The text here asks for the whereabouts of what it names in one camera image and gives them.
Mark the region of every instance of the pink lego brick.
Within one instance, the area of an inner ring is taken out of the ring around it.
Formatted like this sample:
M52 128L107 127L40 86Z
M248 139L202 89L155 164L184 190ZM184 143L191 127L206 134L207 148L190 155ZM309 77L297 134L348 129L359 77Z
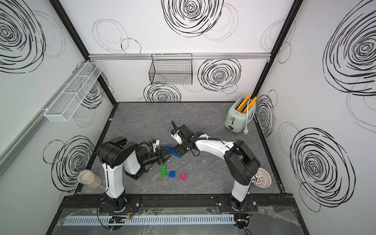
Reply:
M185 179L187 178L187 175L186 174L182 174L182 176L180 176L180 179L182 179L182 181L185 181Z

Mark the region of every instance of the wall-mounted basket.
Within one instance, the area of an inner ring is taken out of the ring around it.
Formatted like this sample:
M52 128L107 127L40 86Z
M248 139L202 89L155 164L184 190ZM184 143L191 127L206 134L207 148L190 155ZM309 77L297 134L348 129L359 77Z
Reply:
M165 59L175 55L176 59ZM153 54L149 70L151 83L192 85L192 54Z
M102 73L97 62L86 63L44 113L50 121L69 121Z

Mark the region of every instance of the aluminum rail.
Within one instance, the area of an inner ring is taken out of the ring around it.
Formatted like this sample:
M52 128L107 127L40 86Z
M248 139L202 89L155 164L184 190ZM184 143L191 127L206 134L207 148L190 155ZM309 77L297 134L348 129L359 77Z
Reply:
M80 64L77 69L69 76L64 82L68 84L76 76L76 74L83 68L85 63ZM55 94L49 99L49 101L43 106L43 109L39 110L32 120L26 125L26 127L17 135L17 137L10 143L10 145L0 154L0 177L12 164L14 159L21 153L28 142L33 138L35 133L41 128L43 123L47 120L44 117L45 109L50 107L60 93L65 89L66 85L61 85Z
M136 60L152 59L152 55L163 55L164 59L191 59L191 55L185 53L106 53L90 54L92 61L115 61L115 60ZM268 52L241 52L241 53L192 53L192 59L270 59L271 54Z

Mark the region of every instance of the black wire basket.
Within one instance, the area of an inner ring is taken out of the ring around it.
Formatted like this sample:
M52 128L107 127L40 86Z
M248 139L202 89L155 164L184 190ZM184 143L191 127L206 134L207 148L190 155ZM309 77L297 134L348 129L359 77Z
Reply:
M150 83L192 85L192 54L153 54L152 60Z

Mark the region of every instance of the white cable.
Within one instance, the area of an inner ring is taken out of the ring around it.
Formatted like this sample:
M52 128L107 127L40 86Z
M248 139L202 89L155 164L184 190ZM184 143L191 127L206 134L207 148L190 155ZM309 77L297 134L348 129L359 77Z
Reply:
M249 102L250 102L251 100L248 100L248 103L247 103L247 118L246 118L246 127L244 128L244 134L248 134L248 127L247 127L247 124L253 119L253 116L255 115L255 111L256 111L256 109L254 109L254 111L253 111L253 113L252 113L252 117L251 117L251 119L250 120L248 120L248 108L249 108Z

